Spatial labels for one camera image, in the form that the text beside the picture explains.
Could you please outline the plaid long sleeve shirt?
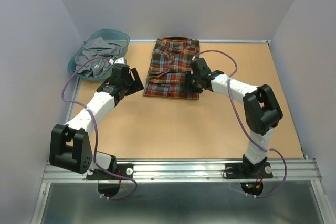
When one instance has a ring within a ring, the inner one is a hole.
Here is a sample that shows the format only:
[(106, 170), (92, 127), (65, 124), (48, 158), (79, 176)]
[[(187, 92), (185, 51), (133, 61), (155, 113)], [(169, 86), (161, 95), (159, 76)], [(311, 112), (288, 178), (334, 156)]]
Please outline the plaid long sleeve shirt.
[(159, 38), (154, 46), (146, 77), (145, 97), (198, 100), (185, 92), (185, 74), (191, 71), (192, 58), (200, 52), (198, 40), (185, 37)]

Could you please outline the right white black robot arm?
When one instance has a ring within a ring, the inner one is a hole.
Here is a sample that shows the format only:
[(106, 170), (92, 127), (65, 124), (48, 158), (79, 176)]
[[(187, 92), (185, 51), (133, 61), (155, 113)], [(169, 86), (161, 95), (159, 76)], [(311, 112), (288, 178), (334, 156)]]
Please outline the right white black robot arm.
[[(247, 134), (249, 144), (243, 160), (228, 165), (227, 177), (234, 175), (253, 177), (265, 171), (270, 137), (283, 117), (280, 105), (269, 85), (254, 86), (233, 79), (222, 71), (211, 71), (204, 58), (191, 61), (191, 71), (185, 74), (186, 93), (209, 90), (229, 97), (238, 123)], [(245, 120), (250, 132), (239, 118), (235, 102), (243, 105)]]

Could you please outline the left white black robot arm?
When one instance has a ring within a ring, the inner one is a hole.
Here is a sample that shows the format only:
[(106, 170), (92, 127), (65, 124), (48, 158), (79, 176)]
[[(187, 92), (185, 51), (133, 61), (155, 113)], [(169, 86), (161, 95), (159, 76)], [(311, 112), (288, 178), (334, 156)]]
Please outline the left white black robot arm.
[(91, 147), (89, 137), (98, 137), (98, 123), (126, 96), (144, 89), (136, 68), (115, 63), (111, 75), (97, 88), (88, 104), (66, 124), (51, 131), (49, 162), (52, 166), (79, 174), (98, 170), (106, 179), (120, 177), (114, 156)]

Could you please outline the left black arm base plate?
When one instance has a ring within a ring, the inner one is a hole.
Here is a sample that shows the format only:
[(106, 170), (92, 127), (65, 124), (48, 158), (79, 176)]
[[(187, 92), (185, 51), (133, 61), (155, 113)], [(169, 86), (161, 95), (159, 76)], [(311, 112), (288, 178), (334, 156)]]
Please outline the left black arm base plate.
[[(108, 171), (118, 176), (133, 178), (133, 164), (132, 163), (125, 163), (125, 164), (114, 163), (109, 166)], [(87, 180), (121, 180), (120, 178), (111, 176), (100, 169), (94, 169), (90, 173), (87, 173), (86, 179)]]

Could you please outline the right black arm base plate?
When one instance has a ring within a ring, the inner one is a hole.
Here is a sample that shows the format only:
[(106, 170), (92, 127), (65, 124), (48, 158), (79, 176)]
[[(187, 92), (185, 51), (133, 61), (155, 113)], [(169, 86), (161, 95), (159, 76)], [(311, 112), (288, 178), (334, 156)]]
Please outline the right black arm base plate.
[(227, 179), (257, 179), (273, 178), (270, 163), (266, 162), (261, 165), (251, 165), (247, 163), (225, 163), (224, 173)]

